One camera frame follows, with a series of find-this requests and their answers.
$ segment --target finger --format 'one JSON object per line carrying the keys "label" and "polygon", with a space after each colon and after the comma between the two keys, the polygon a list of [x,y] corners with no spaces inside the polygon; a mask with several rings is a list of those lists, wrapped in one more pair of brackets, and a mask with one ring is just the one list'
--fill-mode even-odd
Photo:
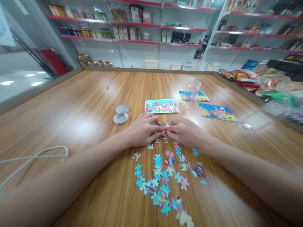
{"label": "finger", "polygon": [[154,116],[152,113],[147,113],[142,117],[142,119],[150,118],[152,116]]}
{"label": "finger", "polygon": [[155,115],[153,115],[153,116],[147,118],[147,122],[148,122],[149,124],[151,124],[152,122],[157,122],[157,121],[159,122],[158,117],[155,116]]}
{"label": "finger", "polygon": [[140,114],[137,119],[140,119],[144,116],[144,114]]}
{"label": "finger", "polygon": [[178,126],[177,125],[171,125],[171,126],[167,127],[166,130],[169,131],[169,132],[177,133]]}
{"label": "finger", "polygon": [[166,130],[166,132],[167,132],[167,135],[169,138],[172,138],[175,141],[179,141],[179,136],[176,133],[168,131],[168,130]]}
{"label": "finger", "polygon": [[172,125],[177,125],[177,124],[180,124],[182,122],[183,118],[173,118],[170,123]]}
{"label": "finger", "polygon": [[165,127],[161,127],[161,126],[158,126],[158,125],[151,125],[151,130],[152,131],[163,131],[165,129]]}
{"label": "finger", "polygon": [[155,141],[157,138],[160,138],[161,136],[163,136],[163,134],[160,132],[151,135],[150,137],[147,138],[148,144],[152,143],[153,141]]}

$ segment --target tin lid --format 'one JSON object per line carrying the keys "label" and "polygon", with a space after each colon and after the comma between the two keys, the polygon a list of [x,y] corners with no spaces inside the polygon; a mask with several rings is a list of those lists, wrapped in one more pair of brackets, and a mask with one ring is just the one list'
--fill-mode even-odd
{"label": "tin lid", "polygon": [[124,124],[128,121],[128,114],[127,113],[119,113],[114,116],[114,122],[118,125]]}
{"label": "tin lid", "polygon": [[129,111],[129,108],[127,105],[119,105],[116,107],[116,113],[127,113]]}

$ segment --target white cable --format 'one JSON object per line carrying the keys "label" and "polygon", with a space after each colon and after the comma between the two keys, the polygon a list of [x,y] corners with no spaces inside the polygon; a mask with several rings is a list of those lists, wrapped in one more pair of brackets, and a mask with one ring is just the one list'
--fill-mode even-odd
{"label": "white cable", "polygon": [[[53,149],[58,149],[58,148],[64,148],[65,149],[65,155],[44,155],[44,156],[39,156],[40,154],[49,151],[49,150],[53,150]],[[40,151],[39,153],[37,153],[35,156],[32,157],[22,157],[22,158],[15,158],[15,159],[8,159],[8,160],[3,160],[0,161],[0,164],[3,163],[7,163],[7,162],[12,162],[12,161],[19,161],[19,160],[26,160],[26,159],[30,159],[28,160],[25,164],[23,164],[20,168],[18,168],[15,172],[13,172],[8,178],[5,179],[5,181],[3,181],[3,183],[0,185],[0,197],[2,196],[2,190],[3,187],[5,186],[5,184],[14,176],[16,175],[21,169],[23,169],[28,163],[30,163],[32,160],[34,159],[39,159],[39,158],[62,158],[61,162],[63,162],[64,160],[69,158],[69,150],[67,147],[65,146],[58,146],[58,147],[52,147],[52,148],[47,148],[43,151]]]}

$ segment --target wood grain tabletop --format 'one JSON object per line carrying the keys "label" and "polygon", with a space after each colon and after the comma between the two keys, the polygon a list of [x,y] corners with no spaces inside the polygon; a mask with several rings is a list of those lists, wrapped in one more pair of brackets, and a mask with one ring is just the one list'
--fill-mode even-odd
{"label": "wood grain tabletop", "polygon": [[[225,143],[274,163],[299,178],[303,176],[302,135],[279,122],[250,134],[236,122],[203,118],[199,102],[193,102],[188,109],[180,105],[178,91],[184,90],[187,81],[193,79],[202,82],[200,90],[209,97],[210,104],[229,107],[238,121],[258,108],[212,75],[84,71],[0,117],[0,160],[33,156],[60,145],[67,146],[73,156],[126,129],[139,114],[145,113],[145,100],[174,99],[180,113],[158,114],[163,124],[175,116],[187,117]],[[115,108],[121,104],[129,106],[129,120],[117,125],[113,117]],[[196,227],[290,226],[215,160],[202,154],[197,158],[191,148],[182,144],[180,147],[192,167],[198,161],[206,166],[208,186],[201,184],[191,172],[180,171],[176,155],[175,170],[188,178],[187,191],[181,190],[181,185],[172,177],[169,179],[168,198],[183,198],[184,209]],[[151,195],[144,195],[136,186],[134,175],[137,164],[134,153],[141,153],[138,162],[149,180],[153,176],[155,154],[165,159],[166,150],[176,152],[170,138],[169,143],[164,144],[160,139],[153,150],[140,147],[121,152],[53,226],[179,226],[176,211],[172,210],[168,217],[161,214],[161,207],[153,206]],[[53,150],[48,154],[64,154],[64,151]],[[60,161],[60,158],[33,161],[4,190],[16,187]],[[1,165],[0,181],[24,162]]]}

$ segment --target puzzle picture card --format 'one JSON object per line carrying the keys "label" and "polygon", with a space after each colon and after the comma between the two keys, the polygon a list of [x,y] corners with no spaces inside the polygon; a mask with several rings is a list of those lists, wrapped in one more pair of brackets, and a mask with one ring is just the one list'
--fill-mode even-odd
{"label": "puzzle picture card", "polygon": [[145,101],[145,114],[180,113],[173,99],[157,99]]}
{"label": "puzzle picture card", "polygon": [[193,96],[193,92],[179,91],[179,95],[183,101],[210,101],[209,98],[201,91],[198,91],[196,96]]}
{"label": "puzzle picture card", "polygon": [[236,117],[228,107],[202,103],[199,103],[199,107],[203,117],[237,122]]}

